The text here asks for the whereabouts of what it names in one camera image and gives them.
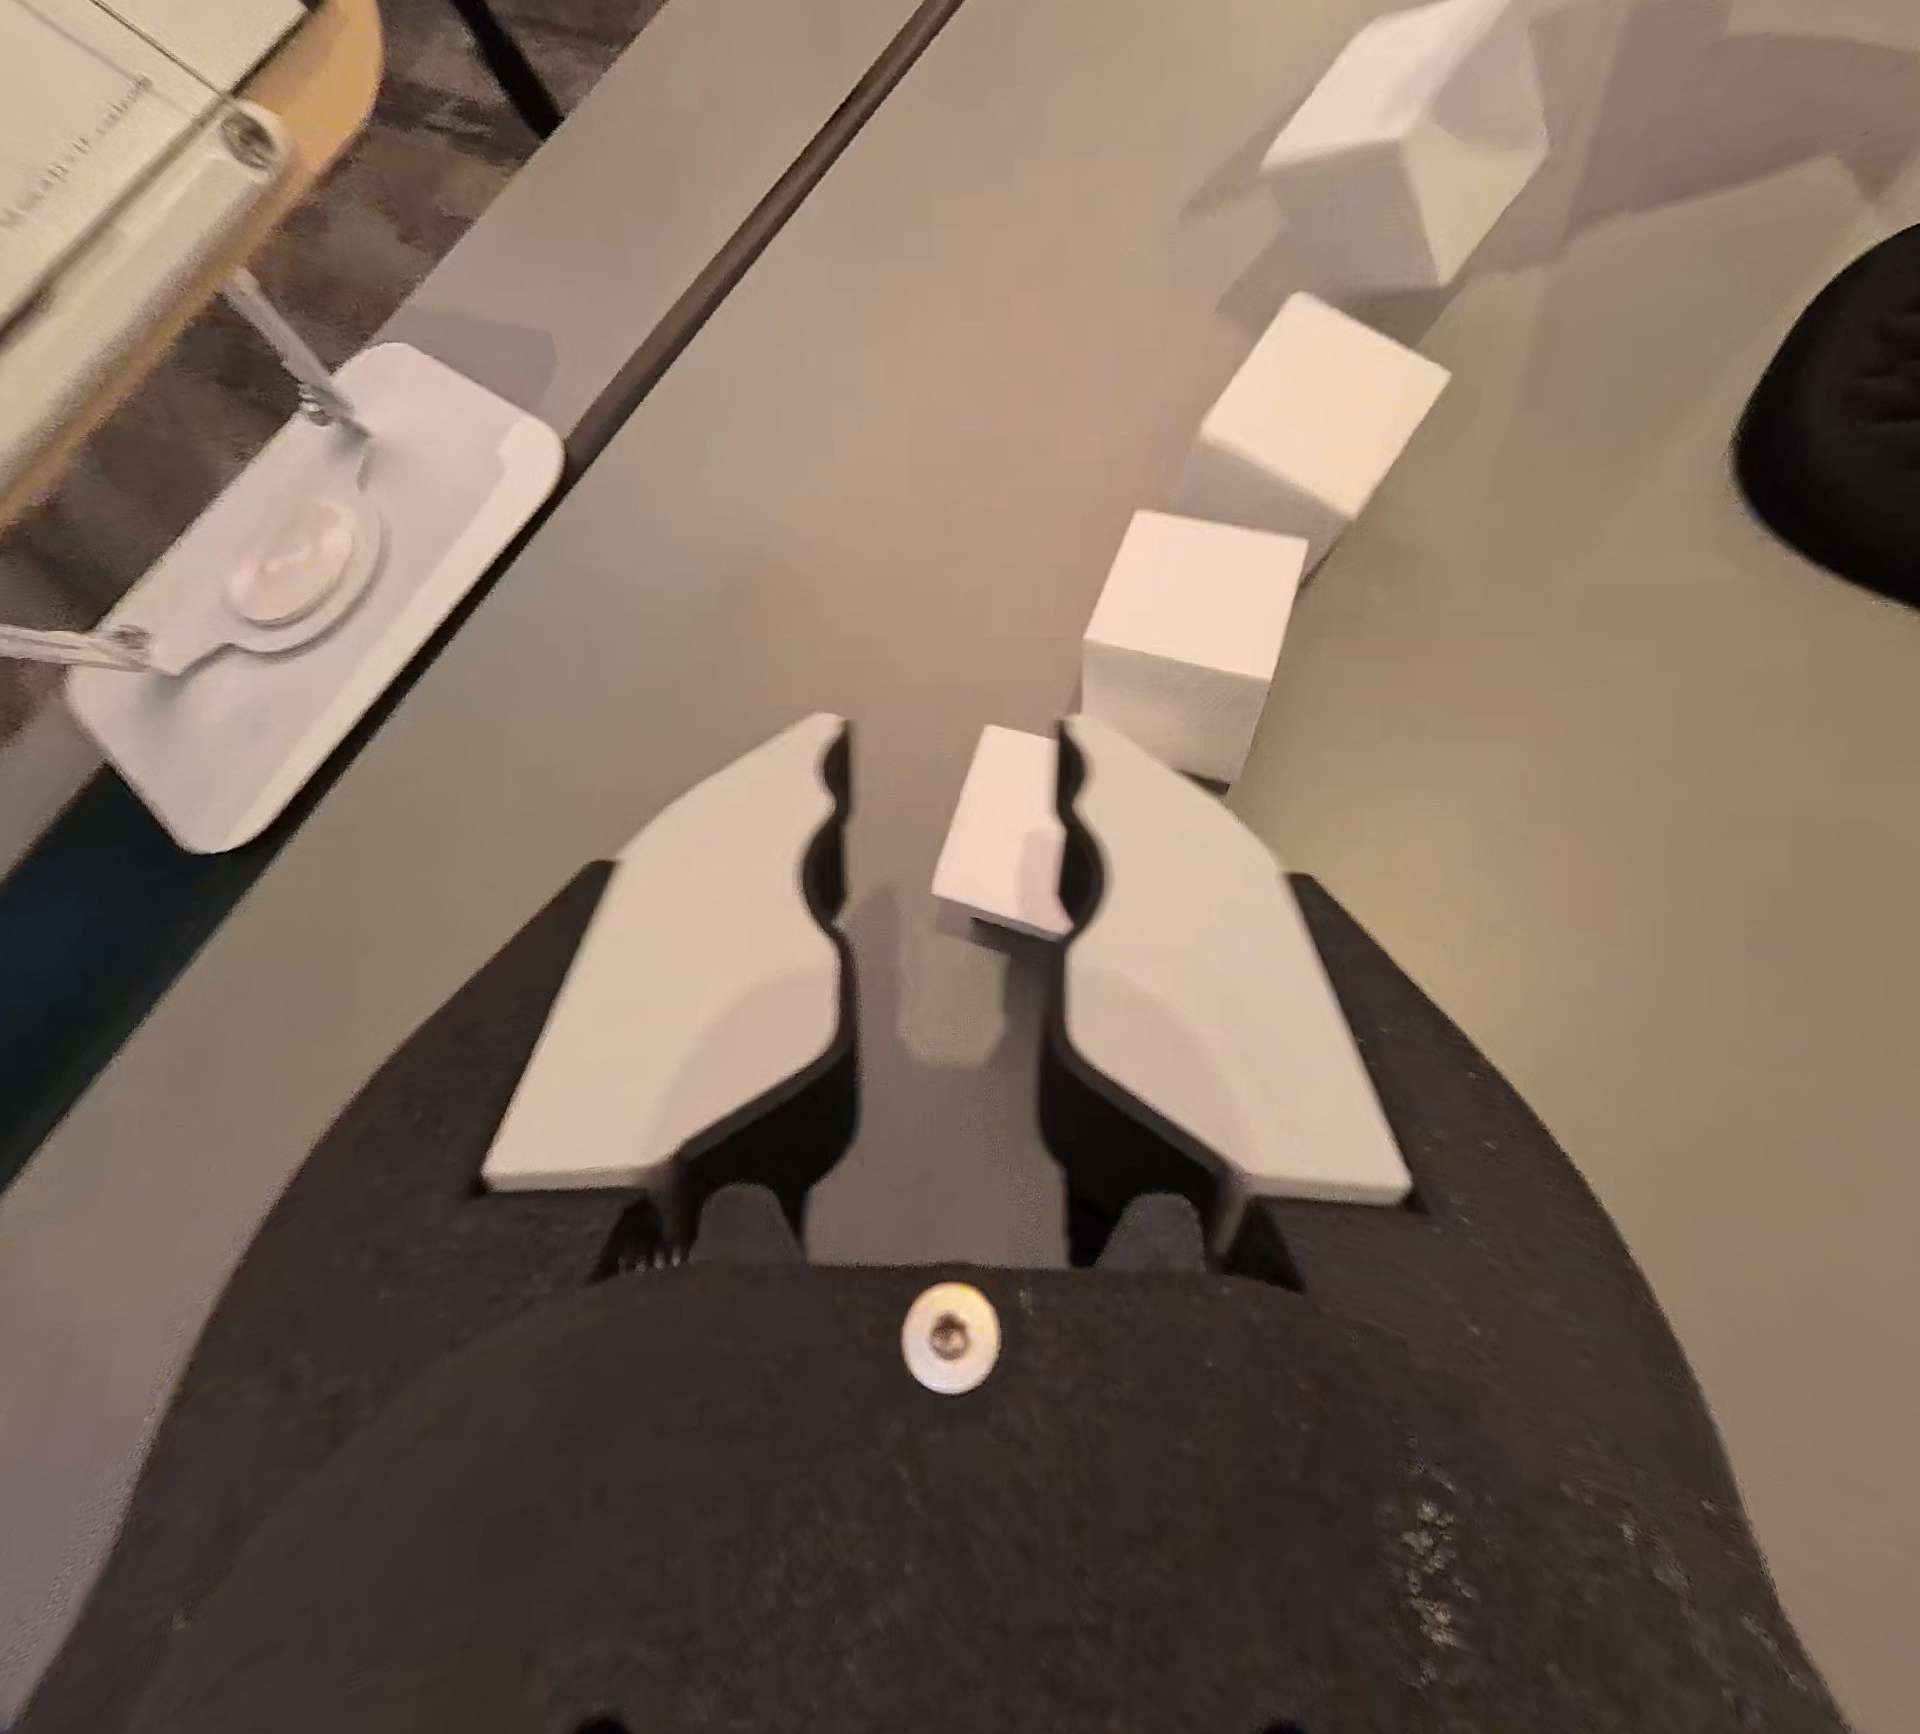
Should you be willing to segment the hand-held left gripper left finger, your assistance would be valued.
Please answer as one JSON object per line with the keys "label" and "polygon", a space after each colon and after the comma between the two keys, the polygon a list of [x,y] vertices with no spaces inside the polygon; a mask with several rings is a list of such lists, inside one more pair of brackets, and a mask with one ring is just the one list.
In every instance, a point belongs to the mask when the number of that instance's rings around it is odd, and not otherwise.
{"label": "hand-held left gripper left finger", "polygon": [[852,726],[812,712],[618,848],[486,1150],[487,1194],[640,1194],[690,1241],[714,1194],[759,1189],[804,1236],[858,1123],[850,816]]}

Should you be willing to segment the black padded wrist rest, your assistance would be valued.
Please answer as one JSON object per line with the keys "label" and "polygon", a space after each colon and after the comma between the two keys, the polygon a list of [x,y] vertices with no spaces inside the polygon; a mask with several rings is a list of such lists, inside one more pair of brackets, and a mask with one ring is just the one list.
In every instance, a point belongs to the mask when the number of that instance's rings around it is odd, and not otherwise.
{"label": "black padded wrist rest", "polygon": [[1749,512],[1817,570],[1918,608],[1918,227],[1791,323],[1734,435]]}

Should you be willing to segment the printed instruction sheet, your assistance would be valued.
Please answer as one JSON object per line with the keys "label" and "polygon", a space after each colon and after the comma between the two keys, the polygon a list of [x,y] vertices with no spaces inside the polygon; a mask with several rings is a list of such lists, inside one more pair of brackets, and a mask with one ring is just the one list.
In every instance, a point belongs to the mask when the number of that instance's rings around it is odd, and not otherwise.
{"label": "printed instruction sheet", "polygon": [[322,7],[2,0],[6,328]]}

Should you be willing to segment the white hard foam cube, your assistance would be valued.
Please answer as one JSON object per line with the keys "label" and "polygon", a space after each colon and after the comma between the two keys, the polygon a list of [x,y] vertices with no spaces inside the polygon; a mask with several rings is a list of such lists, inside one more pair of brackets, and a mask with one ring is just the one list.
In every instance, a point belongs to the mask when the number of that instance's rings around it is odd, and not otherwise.
{"label": "white hard foam cube", "polygon": [[1292,294],[1204,414],[1176,511],[1294,538],[1311,576],[1446,393],[1446,366]]}
{"label": "white hard foam cube", "polygon": [[1058,943],[1071,927],[1060,901],[1064,852],[1058,741],[982,728],[931,868],[931,898],[948,914]]}
{"label": "white hard foam cube", "polygon": [[1523,0],[1435,0],[1366,24],[1259,161],[1314,292],[1449,286],[1544,169]]}
{"label": "white hard foam cube", "polygon": [[1279,533],[1137,511],[1081,633],[1078,710],[1178,772],[1233,786],[1307,557]]}

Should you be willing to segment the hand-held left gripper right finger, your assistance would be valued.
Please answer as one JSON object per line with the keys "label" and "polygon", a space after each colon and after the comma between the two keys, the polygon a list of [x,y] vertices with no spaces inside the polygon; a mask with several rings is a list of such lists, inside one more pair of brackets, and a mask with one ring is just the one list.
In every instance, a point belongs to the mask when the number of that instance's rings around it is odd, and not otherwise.
{"label": "hand-held left gripper right finger", "polygon": [[1235,1257],[1264,1202],[1396,1210],[1414,1172],[1305,914],[1255,834],[1112,724],[1058,726],[1068,917],[1043,1028],[1043,1147],[1068,1257],[1148,1194]]}

